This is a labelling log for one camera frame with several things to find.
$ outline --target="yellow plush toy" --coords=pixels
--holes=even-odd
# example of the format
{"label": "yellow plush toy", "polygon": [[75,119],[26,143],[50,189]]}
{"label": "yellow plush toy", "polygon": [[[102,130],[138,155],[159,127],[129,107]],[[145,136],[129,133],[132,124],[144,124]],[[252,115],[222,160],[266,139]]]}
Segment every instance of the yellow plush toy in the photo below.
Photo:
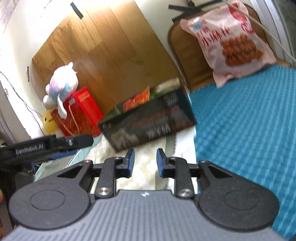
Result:
{"label": "yellow plush toy", "polygon": [[52,134],[58,129],[56,122],[50,114],[51,112],[52,110],[47,110],[42,116],[43,127],[47,134]]}

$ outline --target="red gift bag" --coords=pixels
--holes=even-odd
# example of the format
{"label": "red gift bag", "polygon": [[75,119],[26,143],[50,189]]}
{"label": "red gift bag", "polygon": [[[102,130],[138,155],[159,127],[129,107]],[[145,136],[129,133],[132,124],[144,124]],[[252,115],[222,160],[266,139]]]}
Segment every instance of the red gift bag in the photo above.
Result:
{"label": "red gift bag", "polygon": [[60,118],[57,109],[53,110],[51,115],[66,137],[81,134],[96,137],[101,134],[97,124],[104,114],[87,88],[66,99],[64,108],[67,111],[66,119]]}

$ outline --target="snack package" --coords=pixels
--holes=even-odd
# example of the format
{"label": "snack package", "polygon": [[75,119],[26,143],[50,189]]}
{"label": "snack package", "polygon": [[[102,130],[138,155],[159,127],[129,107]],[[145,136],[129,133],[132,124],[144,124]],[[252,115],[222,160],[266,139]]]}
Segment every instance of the snack package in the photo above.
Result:
{"label": "snack package", "polygon": [[[234,1],[232,5],[248,14],[242,2]],[[276,62],[269,46],[252,29],[249,19],[228,5],[196,18],[181,19],[180,25],[198,39],[218,88],[231,78],[250,75]]]}

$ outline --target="white wall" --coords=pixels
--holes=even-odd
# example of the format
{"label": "white wall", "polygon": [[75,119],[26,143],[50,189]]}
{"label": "white wall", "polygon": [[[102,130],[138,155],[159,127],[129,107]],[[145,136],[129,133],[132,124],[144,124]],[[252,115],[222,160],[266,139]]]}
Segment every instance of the white wall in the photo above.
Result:
{"label": "white wall", "polygon": [[[27,104],[40,113],[43,113],[44,109],[31,84],[28,82],[27,66],[30,65],[31,59],[55,27],[72,11],[70,3],[73,1],[79,9],[83,5],[116,4],[125,0],[52,0],[48,3],[49,1],[20,0],[0,39],[0,71],[8,77]],[[186,1],[135,0],[135,2],[171,58],[175,61],[167,42],[167,34],[173,24],[171,19],[178,16],[180,12],[169,10],[168,5],[185,6]],[[194,0],[196,5],[204,2],[206,1]],[[249,0],[244,0],[243,2],[251,5]],[[3,88],[9,90],[10,104],[27,133],[32,138],[41,136],[42,133],[37,123],[22,101],[13,93],[5,78],[0,76],[0,81]]]}

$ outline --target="gray ribbed surface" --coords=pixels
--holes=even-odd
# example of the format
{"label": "gray ribbed surface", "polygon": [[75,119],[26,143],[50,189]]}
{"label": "gray ribbed surface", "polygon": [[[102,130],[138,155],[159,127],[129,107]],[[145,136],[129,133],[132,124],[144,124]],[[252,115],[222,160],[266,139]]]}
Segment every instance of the gray ribbed surface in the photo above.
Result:
{"label": "gray ribbed surface", "polygon": [[192,201],[171,191],[119,191],[97,201],[89,214],[63,229],[23,227],[5,241],[281,241],[271,228],[252,233],[223,230],[205,219]]}

